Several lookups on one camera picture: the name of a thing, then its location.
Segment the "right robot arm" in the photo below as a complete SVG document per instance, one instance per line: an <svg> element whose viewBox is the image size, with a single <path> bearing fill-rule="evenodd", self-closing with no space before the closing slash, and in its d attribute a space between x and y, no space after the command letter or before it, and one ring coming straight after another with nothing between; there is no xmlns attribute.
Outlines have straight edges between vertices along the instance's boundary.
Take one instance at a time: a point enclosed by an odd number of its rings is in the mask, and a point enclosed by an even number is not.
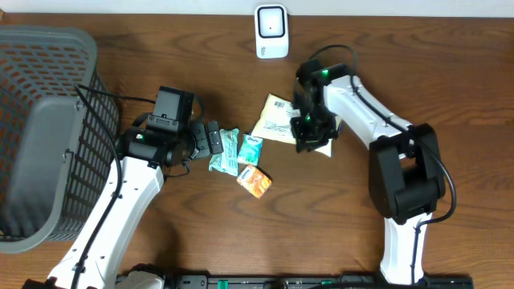
<svg viewBox="0 0 514 289"><path fill-rule="evenodd" d="M392 284L420 282L425 226L445 194L434 129L392 113L345 64L301 64L292 106L300 112L291 119L297 152L311 152L335 140L340 123L365 145L369 195L385 219L381 275Z"/></svg>

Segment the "teal white tissue pack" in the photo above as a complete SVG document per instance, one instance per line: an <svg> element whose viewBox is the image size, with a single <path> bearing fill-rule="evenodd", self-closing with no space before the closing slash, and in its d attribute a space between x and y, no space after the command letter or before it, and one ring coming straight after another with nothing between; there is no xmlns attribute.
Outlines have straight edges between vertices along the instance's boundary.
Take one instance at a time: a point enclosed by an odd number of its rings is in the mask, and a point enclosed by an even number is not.
<svg viewBox="0 0 514 289"><path fill-rule="evenodd" d="M223 152L211 157L209 163L210 171L217 170L234 177L239 175L238 136L239 130L237 128L220 130Z"/></svg>

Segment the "orange small snack pack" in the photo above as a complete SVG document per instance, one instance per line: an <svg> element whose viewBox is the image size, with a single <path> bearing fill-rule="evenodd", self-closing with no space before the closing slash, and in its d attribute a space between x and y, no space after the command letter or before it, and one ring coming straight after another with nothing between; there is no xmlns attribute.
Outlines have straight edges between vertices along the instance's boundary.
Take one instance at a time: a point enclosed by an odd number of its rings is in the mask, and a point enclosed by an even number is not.
<svg viewBox="0 0 514 289"><path fill-rule="evenodd" d="M251 195L260 199L271 187L272 180L260 169L247 165L238 175L237 182Z"/></svg>

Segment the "large white snack bag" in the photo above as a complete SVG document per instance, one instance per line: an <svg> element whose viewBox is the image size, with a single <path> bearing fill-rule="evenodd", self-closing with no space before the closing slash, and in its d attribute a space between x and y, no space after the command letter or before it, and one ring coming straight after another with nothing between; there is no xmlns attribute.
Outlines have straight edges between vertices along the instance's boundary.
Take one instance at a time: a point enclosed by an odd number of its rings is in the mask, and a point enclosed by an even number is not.
<svg viewBox="0 0 514 289"><path fill-rule="evenodd" d="M295 145L291 126L291 119L295 117L300 117L299 109L294 109L290 101L270 93L251 135Z"/></svg>

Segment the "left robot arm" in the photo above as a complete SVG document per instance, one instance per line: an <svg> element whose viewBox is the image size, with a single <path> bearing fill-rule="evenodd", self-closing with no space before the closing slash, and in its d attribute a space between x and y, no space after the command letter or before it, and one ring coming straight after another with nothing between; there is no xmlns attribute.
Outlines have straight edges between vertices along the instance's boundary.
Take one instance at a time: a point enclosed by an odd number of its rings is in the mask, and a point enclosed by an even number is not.
<svg viewBox="0 0 514 289"><path fill-rule="evenodd" d="M193 122L180 130L132 126L119 139L120 155L79 236L43 282L25 288L164 288L165 274L139 264L126 276L118 270L150 202L167 180L163 170L223 151L218 123Z"/></svg>

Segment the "small teal tissue pack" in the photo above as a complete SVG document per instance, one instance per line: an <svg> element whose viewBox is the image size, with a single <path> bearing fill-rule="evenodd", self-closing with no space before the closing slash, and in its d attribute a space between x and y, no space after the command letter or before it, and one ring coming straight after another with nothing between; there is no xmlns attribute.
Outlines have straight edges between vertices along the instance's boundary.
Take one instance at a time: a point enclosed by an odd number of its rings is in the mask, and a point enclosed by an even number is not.
<svg viewBox="0 0 514 289"><path fill-rule="evenodd" d="M245 134L238 154L238 163L257 166L262 147L263 138Z"/></svg>

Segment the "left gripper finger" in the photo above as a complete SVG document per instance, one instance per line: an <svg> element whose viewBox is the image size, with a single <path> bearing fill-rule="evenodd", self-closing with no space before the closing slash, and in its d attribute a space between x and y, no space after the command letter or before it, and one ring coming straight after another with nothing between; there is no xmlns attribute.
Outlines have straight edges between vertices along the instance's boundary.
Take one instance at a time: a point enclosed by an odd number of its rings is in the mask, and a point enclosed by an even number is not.
<svg viewBox="0 0 514 289"><path fill-rule="evenodd" d="M221 139L209 140L210 154L217 155L223 153L223 145Z"/></svg>
<svg viewBox="0 0 514 289"><path fill-rule="evenodd" d="M211 139L221 139L217 121L212 120L212 121L208 122L206 129L207 129L208 142Z"/></svg>

